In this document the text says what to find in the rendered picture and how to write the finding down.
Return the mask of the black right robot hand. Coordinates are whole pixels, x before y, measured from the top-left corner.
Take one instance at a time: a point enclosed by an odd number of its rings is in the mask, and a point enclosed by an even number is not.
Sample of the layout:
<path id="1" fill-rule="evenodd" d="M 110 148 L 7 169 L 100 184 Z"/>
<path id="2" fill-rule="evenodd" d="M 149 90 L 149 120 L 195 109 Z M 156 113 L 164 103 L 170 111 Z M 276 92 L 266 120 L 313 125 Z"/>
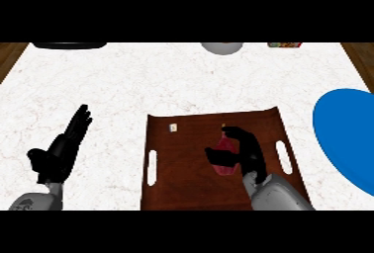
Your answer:
<path id="1" fill-rule="evenodd" d="M 210 147 L 204 149 L 207 160 L 211 165 L 233 167 L 241 165 L 241 173 L 257 173 L 255 184 L 261 184 L 266 180 L 266 162 L 260 144 L 254 134 L 238 126 L 224 126 L 221 128 L 224 136 L 239 141 L 239 153 L 235 154 L 229 150 L 214 150 Z"/>

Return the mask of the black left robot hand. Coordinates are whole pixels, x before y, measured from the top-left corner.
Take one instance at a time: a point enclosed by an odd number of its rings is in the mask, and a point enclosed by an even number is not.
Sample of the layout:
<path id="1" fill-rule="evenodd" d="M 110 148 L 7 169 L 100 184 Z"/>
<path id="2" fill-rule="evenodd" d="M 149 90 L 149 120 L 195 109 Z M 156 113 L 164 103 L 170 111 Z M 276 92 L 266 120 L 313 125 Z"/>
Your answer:
<path id="1" fill-rule="evenodd" d="M 62 183 L 66 180 L 90 123 L 90 111 L 81 105 L 48 149 L 32 148 L 28 151 L 32 170 L 38 173 L 38 184 Z"/>

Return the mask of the brown wooden tray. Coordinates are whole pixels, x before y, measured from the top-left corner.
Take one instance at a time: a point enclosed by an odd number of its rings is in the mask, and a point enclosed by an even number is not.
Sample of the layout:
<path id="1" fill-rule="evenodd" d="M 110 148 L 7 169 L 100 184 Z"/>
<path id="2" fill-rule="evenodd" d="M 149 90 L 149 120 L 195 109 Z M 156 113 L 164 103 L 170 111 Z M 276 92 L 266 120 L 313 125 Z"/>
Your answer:
<path id="1" fill-rule="evenodd" d="M 156 152 L 156 182 L 142 186 L 140 209 L 144 210 L 249 210 L 249 198 L 239 172 L 221 176 L 214 172 L 204 150 L 214 147 L 221 128 L 241 127 L 255 135 L 266 172 L 283 177 L 300 194 L 307 192 L 301 173 L 285 173 L 276 143 L 288 136 L 279 110 L 147 117 L 144 150 Z"/>

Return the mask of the blue plate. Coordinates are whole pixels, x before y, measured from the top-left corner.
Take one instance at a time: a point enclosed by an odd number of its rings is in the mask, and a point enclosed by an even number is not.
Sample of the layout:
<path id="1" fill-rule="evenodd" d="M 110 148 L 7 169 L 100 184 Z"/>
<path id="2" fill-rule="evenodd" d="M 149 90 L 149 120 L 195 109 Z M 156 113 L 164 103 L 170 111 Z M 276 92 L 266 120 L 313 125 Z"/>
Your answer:
<path id="1" fill-rule="evenodd" d="M 337 171 L 374 196 L 374 94 L 347 88 L 328 91 L 313 106 L 312 127 Z"/>

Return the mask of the grey round bowl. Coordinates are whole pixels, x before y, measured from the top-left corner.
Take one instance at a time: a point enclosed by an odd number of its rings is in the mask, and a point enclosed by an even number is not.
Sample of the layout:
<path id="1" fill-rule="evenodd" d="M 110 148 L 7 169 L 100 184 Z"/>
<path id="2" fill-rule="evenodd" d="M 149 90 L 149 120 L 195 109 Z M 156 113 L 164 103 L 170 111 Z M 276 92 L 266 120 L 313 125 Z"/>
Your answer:
<path id="1" fill-rule="evenodd" d="M 241 42 L 204 42 L 201 46 L 212 54 L 229 55 L 241 49 L 242 43 Z"/>

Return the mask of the red and green box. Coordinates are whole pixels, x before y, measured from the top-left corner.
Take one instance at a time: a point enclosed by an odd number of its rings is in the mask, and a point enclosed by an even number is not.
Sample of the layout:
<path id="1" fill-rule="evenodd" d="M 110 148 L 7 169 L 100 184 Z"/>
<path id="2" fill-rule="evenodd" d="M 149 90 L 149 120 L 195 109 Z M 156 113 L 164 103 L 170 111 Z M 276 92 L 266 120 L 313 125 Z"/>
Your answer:
<path id="1" fill-rule="evenodd" d="M 301 44 L 301 42 L 267 42 L 267 47 L 297 48 Z"/>

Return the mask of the black flat object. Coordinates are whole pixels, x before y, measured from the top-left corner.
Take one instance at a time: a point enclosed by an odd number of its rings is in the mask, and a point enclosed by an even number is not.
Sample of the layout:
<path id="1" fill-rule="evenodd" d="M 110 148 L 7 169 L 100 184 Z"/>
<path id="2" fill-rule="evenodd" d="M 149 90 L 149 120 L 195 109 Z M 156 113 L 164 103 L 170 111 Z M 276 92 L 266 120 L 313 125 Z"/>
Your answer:
<path id="1" fill-rule="evenodd" d="M 102 48 L 106 42 L 32 42 L 32 45 L 45 49 L 93 49 Z"/>

